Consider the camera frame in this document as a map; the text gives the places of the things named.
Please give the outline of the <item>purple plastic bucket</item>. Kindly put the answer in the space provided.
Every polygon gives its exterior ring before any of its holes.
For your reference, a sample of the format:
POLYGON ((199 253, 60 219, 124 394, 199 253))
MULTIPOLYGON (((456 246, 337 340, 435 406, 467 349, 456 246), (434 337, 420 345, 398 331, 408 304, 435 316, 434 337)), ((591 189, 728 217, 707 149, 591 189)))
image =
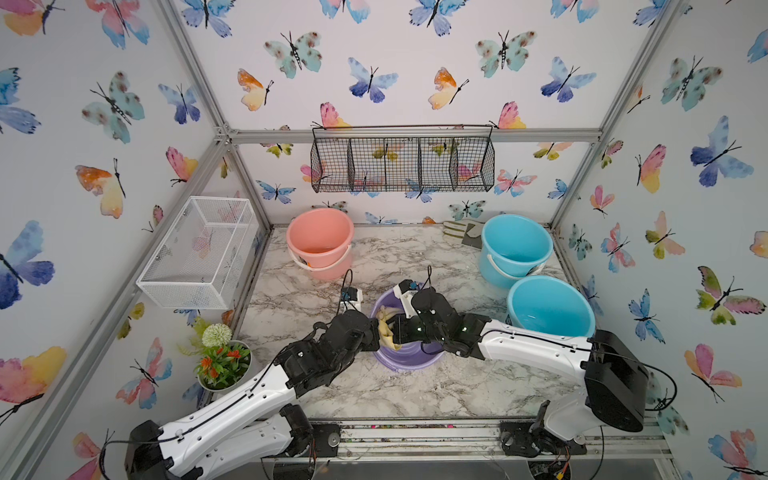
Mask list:
MULTIPOLYGON (((396 298, 392 289, 379 297, 372 308, 372 314, 376 315, 383 307, 397 309, 402 307, 400 300, 396 298)), ((437 343, 423 344, 414 342, 403 345, 399 350, 393 350, 388 346, 382 345, 374 353, 374 357, 380 364, 392 371, 405 372, 417 371, 434 365, 443 354, 442 348, 437 343)))

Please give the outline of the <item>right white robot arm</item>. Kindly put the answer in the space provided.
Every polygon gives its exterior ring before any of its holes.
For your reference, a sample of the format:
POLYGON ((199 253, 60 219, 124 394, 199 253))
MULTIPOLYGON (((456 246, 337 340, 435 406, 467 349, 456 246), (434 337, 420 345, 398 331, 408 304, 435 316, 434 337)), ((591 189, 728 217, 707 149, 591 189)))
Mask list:
POLYGON ((573 381, 574 392, 546 400, 534 420, 515 427, 510 446, 532 457, 608 426, 637 433, 645 421, 648 369, 611 332, 559 336, 517 328, 475 313, 458 313, 432 287, 406 280, 392 290, 403 314, 390 322, 393 342, 437 344, 446 354, 532 366, 573 381))

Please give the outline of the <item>teal bucket with sticker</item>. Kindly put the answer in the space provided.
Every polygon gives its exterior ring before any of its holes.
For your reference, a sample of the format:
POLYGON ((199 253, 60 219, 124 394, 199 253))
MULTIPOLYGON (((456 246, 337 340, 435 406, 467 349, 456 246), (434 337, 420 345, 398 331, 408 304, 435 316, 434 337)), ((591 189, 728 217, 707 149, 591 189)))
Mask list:
POLYGON ((542 268, 554 251, 550 234, 539 223, 514 214, 497 215, 481 232, 478 268, 491 285, 510 289, 542 268))

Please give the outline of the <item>cream yellow microfibre cloth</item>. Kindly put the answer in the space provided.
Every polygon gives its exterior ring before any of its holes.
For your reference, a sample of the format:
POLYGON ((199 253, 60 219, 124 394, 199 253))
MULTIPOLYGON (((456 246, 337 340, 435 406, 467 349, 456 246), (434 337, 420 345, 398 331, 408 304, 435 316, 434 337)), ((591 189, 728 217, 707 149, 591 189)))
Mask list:
POLYGON ((380 306, 375 312, 375 317, 378 319, 380 344, 393 351, 400 351, 402 346, 395 342, 394 333, 389 325, 389 321, 403 313, 404 311, 401 308, 389 306, 380 306))

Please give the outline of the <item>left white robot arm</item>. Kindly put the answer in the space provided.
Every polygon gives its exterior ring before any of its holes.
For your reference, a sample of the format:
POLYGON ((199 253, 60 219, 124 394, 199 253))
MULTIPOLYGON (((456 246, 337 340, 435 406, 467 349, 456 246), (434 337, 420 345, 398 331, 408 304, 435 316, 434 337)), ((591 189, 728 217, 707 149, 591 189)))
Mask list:
POLYGON ((255 376, 206 407, 158 425, 146 421, 127 440, 130 479, 211 479, 255 457, 313 450, 312 424, 298 405, 325 387, 360 352, 380 347, 379 322, 347 310, 284 346, 255 376))

